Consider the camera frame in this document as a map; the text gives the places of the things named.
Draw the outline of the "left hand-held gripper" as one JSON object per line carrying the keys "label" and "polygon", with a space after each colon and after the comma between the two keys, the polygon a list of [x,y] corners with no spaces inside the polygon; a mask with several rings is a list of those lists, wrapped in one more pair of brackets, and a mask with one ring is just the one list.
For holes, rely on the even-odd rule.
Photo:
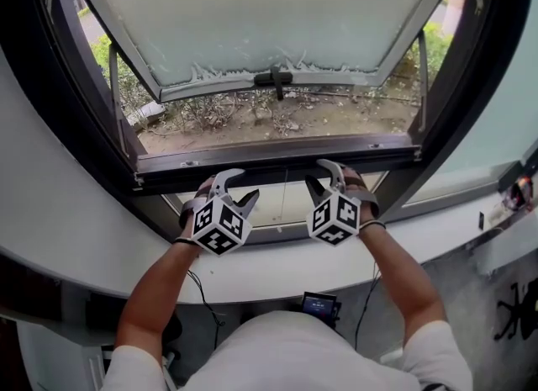
{"label": "left hand-held gripper", "polygon": [[245,170],[240,168],[219,172],[211,185],[213,197],[194,212],[191,240],[216,256],[243,246],[252,231],[248,216],[260,191],[255,189],[239,201],[227,194],[229,184],[244,173]]}

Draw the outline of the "person's right hand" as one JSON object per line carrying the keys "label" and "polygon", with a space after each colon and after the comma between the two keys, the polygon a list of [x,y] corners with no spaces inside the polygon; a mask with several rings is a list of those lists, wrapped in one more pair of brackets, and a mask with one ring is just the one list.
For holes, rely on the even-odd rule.
{"label": "person's right hand", "polygon": [[379,217],[379,206],[375,195],[367,188],[362,176],[348,166],[342,166],[343,194],[360,202],[360,225]]}

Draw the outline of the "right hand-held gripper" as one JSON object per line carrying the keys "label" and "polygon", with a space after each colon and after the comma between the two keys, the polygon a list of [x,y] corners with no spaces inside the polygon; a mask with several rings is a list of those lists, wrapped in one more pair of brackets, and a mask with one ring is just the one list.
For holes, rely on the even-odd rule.
{"label": "right hand-held gripper", "polygon": [[328,246],[338,246],[358,235],[361,200],[343,194],[345,178],[339,162],[318,159],[316,163],[330,173],[330,189],[316,177],[304,177],[314,204],[314,209],[307,216],[309,236]]}

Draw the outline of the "person's left hand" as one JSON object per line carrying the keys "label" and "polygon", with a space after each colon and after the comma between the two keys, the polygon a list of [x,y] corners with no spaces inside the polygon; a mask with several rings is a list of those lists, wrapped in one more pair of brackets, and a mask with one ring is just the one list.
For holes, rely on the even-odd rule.
{"label": "person's left hand", "polygon": [[189,234],[192,231],[192,219],[194,212],[203,207],[207,202],[209,191],[214,183],[215,175],[208,178],[198,188],[194,198],[188,200],[183,206],[179,218],[179,225],[182,230],[182,234]]}

